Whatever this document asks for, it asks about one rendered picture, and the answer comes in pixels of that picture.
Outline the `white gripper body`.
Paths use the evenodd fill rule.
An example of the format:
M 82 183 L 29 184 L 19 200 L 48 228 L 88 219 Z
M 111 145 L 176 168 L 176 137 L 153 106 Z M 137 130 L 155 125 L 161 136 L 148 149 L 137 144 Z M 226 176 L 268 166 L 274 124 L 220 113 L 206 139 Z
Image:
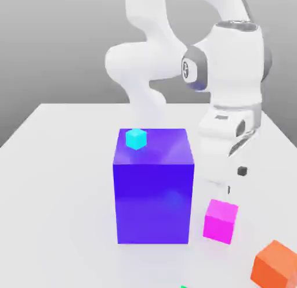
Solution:
M 251 131 L 235 140 L 201 136 L 201 177 L 226 185 L 236 170 L 236 156 L 257 133 Z

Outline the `small magenta cube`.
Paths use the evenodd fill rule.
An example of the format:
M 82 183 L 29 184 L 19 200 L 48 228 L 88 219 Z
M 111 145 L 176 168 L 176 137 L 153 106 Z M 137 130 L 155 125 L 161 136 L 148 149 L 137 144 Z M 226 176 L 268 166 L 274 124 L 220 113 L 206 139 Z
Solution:
M 237 213 L 237 205 L 211 199 L 205 213 L 203 237 L 230 244 Z

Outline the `large blue box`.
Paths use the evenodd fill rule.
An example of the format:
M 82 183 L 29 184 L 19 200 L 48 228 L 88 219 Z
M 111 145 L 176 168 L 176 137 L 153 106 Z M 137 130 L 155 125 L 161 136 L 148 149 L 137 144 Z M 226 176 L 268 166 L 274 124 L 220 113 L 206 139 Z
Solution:
M 147 145 L 127 147 L 121 129 L 113 161 L 119 244 L 189 241 L 194 159 L 185 129 L 147 129 Z

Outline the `small cyan cube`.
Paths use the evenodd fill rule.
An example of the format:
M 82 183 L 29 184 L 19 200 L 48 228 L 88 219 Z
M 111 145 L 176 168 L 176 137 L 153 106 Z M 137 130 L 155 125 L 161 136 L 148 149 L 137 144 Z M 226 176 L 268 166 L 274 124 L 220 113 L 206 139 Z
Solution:
M 139 150 L 147 145 L 147 132 L 142 129 L 130 129 L 125 133 L 126 146 Z

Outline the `small orange cube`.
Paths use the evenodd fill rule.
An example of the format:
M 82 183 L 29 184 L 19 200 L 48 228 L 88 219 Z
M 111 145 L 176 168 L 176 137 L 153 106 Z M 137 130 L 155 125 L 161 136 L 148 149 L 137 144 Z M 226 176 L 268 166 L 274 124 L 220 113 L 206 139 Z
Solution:
M 256 255 L 251 280 L 260 288 L 297 288 L 297 253 L 272 241 Z

